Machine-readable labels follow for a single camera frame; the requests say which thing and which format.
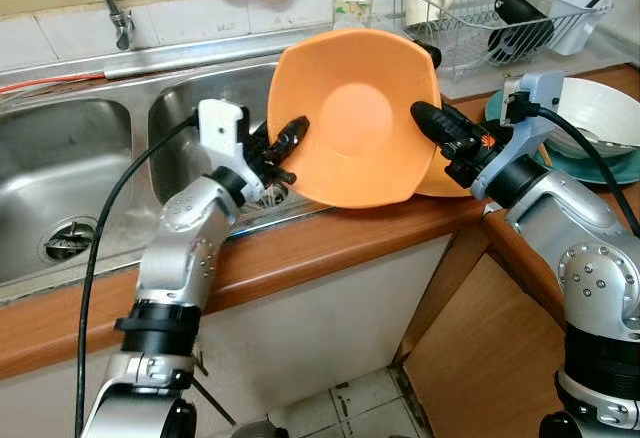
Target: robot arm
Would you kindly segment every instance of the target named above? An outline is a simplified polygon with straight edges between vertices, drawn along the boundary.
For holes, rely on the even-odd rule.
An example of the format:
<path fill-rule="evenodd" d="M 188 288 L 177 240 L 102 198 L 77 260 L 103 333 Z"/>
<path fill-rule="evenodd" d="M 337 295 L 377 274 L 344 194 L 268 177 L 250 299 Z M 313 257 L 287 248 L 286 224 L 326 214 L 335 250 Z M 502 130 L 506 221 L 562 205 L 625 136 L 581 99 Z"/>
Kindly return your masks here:
<path fill-rule="evenodd" d="M 116 322 L 124 332 L 83 438 L 190 438 L 196 410 L 180 398 L 191 386 L 192 348 L 215 275 L 216 254 L 245 202 L 258 201 L 309 122 L 292 121 L 271 147 L 252 141 L 248 111 L 219 100 L 198 107 L 200 141 L 219 165 L 162 208 L 158 234 L 145 249 L 135 304 Z"/>
<path fill-rule="evenodd" d="M 519 115 L 518 94 L 554 109 L 562 79 L 551 72 L 507 82 L 501 124 L 513 127 L 511 137 L 491 123 L 474 125 L 447 105 L 439 110 L 419 102 L 411 111 L 451 160 L 446 172 L 476 198 L 489 195 L 509 209 L 509 224 L 564 291 L 568 331 L 556 388 L 565 411 L 543 420 L 540 437 L 638 436 L 640 240 L 596 194 L 531 158 L 553 125 L 542 117 L 510 123 Z"/>

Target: faucet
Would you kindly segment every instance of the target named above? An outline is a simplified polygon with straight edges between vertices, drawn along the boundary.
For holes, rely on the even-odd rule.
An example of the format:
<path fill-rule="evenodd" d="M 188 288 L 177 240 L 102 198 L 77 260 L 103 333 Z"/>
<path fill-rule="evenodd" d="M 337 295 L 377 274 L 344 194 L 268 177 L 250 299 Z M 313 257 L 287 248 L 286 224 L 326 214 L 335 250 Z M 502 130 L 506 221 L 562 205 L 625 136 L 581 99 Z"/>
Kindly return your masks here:
<path fill-rule="evenodd" d="M 109 7 L 109 18 L 111 18 L 111 22 L 113 26 L 116 27 L 118 33 L 116 46 L 119 50 L 128 50 L 131 47 L 131 39 L 133 30 L 135 29 L 131 13 L 127 14 L 124 10 L 120 9 L 115 0 L 104 1 L 106 1 Z"/>

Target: red wire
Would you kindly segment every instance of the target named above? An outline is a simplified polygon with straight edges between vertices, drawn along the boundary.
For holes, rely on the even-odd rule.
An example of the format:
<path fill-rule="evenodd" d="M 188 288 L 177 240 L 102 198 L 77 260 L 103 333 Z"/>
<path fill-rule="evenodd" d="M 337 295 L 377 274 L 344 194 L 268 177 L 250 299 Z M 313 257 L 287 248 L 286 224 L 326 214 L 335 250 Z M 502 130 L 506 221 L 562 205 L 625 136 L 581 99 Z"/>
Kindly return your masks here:
<path fill-rule="evenodd" d="M 17 90 L 19 88 L 25 88 L 27 86 L 40 85 L 42 83 L 56 83 L 59 81 L 78 81 L 78 80 L 96 80 L 99 78 L 106 78 L 104 73 L 95 73 L 93 75 L 67 75 L 67 76 L 55 76 L 53 78 L 42 78 L 39 80 L 25 81 L 24 83 L 16 83 L 15 85 L 5 86 L 0 88 L 0 93 L 6 93 L 7 91 Z"/>

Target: black cable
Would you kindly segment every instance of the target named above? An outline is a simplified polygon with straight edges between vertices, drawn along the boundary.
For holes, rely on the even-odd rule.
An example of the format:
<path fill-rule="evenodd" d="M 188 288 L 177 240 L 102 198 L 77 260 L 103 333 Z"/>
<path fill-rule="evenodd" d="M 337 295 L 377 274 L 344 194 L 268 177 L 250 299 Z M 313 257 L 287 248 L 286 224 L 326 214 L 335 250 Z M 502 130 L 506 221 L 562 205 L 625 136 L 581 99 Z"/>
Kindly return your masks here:
<path fill-rule="evenodd" d="M 107 222 L 109 212 L 113 206 L 116 198 L 120 194 L 120 191 L 124 188 L 124 185 L 129 181 L 129 178 L 142 166 L 142 164 L 160 148 L 162 148 L 171 138 L 176 136 L 182 130 L 189 126 L 197 125 L 197 114 L 187 118 L 180 124 L 172 128 L 167 135 L 160 141 L 155 143 L 144 153 L 142 153 L 132 164 L 127 168 L 124 174 L 120 177 L 118 182 L 111 189 L 111 193 L 107 197 L 107 200 L 102 207 L 100 217 L 96 224 L 96 231 L 94 234 L 93 242 L 91 243 L 91 250 L 89 251 L 89 260 L 87 262 L 87 273 L 84 277 L 84 288 L 82 290 L 82 304 L 80 305 L 80 320 L 78 322 L 78 363 L 76 368 L 76 418 L 75 418 L 75 438 L 80 438 L 82 434 L 82 427 L 84 426 L 84 393 L 85 393 L 85 381 L 86 381 L 86 357 L 87 357 L 87 318 L 89 316 L 89 299 L 91 298 L 91 287 L 93 286 L 93 274 L 96 268 L 96 261 L 98 258 L 98 246 L 100 244 L 100 238 L 104 230 L 104 225 Z"/>
<path fill-rule="evenodd" d="M 196 377 L 193 377 L 192 381 L 193 387 L 200 392 L 200 394 L 204 397 L 205 400 L 209 402 L 211 406 L 213 406 L 220 415 L 227 420 L 231 426 L 236 426 L 236 420 L 234 420 L 227 410 L 225 410 L 220 403 L 216 401 L 216 399 L 207 391 L 207 389 L 200 383 Z"/>
<path fill-rule="evenodd" d="M 580 131 L 578 131 L 571 123 L 569 123 L 567 120 L 562 118 L 560 115 L 558 115 L 554 111 L 549 110 L 547 108 L 539 107 L 537 109 L 537 113 L 538 115 L 546 118 L 547 120 L 551 121 L 552 123 L 562 128 L 571 138 L 573 138 L 576 141 L 576 143 L 578 143 L 582 147 L 584 151 L 587 152 L 589 157 L 596 162 L 596 165 L 598 165 L 598 169 L 600 170 L 600 173 L 602 173 L 604 180 L 607 182 L 607 185 L 611 189 L 611 193 L 613 193 L 613 196 L 618 202 L 618 205 L 620 205 L 622 214 L 624 215 L 627 222 L 629 223 L 629 226 L 631 227 L 631 231 L 635 236 L 640 237 L 640 223 L 638 223 L 638 219 L 634 215 L 633 209 L 631 208 L 631 205 L 629 205 L 629 202 L 627 201 L 627 197 L 624 196 L 624 193 L 620 189 L 620 185 L 618 184 L 615 177 L 613 176 L 613 173 L 611 173 L 611 170 L 609 169 L 609 166 L 607 166 L 607 163 L 602 159 L 602 156 L 600 156 L 600 153 L 598 153 L 598 150 L 596 150 L 593 147 L 593 145 L 589 142 L 589 140 L 587 140 L 582 135 L 582 133 L 580 133 Z"/>

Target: teal plate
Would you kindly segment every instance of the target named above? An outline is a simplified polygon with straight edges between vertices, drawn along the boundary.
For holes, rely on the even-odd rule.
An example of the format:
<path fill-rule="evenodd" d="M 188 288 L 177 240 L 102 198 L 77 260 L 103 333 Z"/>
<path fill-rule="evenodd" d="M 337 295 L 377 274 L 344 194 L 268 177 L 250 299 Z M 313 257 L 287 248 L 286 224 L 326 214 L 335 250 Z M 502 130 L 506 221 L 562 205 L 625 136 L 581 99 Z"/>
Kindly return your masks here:
<path fill-rule="evenodd" d="M 502 91 L 498 91 L 489 98 L 487 106 L 485 106 L 484 109 L 484 115 L 487 121 L 500 119 L 502 96 Z M 549 153 L 549 158 L 551 158 L 551 162 L 553 163 L 554 170 L 562 170 L 568 175 L 571 175 L 584 183 L 596 183 L 600 185 L 606 184 L 604 178 L 602 178 L 600 170 L 598 170 L 598 167 L 591 158 L 585 158 L 584 160 L 567 158 L 562 153 L 558 153 L 549 146 L 547 146 L 547 152 Z M 535 160 L 545 166 L 539 153 L 536 153 Z M 621 156 L 605 158 L 604 161 L 611 169 L 611 173 L 613 173 L 616 181 L 621 185 L 640 181 L 640 150 Z"/>

